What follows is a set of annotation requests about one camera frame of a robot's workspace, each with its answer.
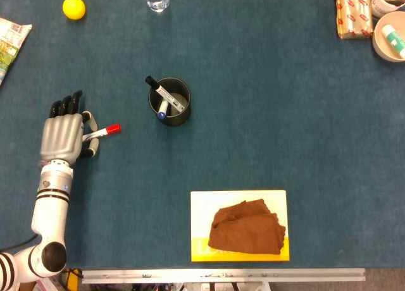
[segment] brown cloth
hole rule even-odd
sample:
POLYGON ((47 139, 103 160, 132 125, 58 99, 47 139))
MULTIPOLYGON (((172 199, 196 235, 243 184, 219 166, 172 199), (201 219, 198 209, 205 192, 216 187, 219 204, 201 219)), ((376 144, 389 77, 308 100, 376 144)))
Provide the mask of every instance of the brown cloth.
POLYGON ((219 209, 214 216, 208 245, 223 251, 280 254, 285 227, 278 224, 265 201, 242 201, 219 209))

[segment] plastic wrapper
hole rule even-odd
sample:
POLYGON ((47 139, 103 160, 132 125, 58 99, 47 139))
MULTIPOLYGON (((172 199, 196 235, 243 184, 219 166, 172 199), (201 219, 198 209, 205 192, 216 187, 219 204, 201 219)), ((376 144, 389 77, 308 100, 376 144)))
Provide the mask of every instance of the plastic wrapper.
POLYGON ((342 39, 370 38, 371 0, 336 0, 337 33, 342 39))
POLYGON ((18 25, 0 18, 0 85, 31 28, 32 25, 18 25))

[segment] robotic hand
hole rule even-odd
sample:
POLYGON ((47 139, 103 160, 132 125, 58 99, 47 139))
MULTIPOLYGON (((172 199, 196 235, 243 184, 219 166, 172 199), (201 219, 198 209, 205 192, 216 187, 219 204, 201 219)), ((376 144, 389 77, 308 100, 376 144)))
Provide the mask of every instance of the robotic hand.
POLYGON ((16 255, 0 252, 0 291, 19 282, 32 282, 58 274, 66 266, 64 241, 73 169, 78 158, 93 157, 99 146, 94 138, 82 148, 84 123, 92 131, 97 123, 90 112, 78 114, 82 91, 56 101, 45 121, 40 154, 42 164, 31 229, 42 236, 39 245, 16 255))

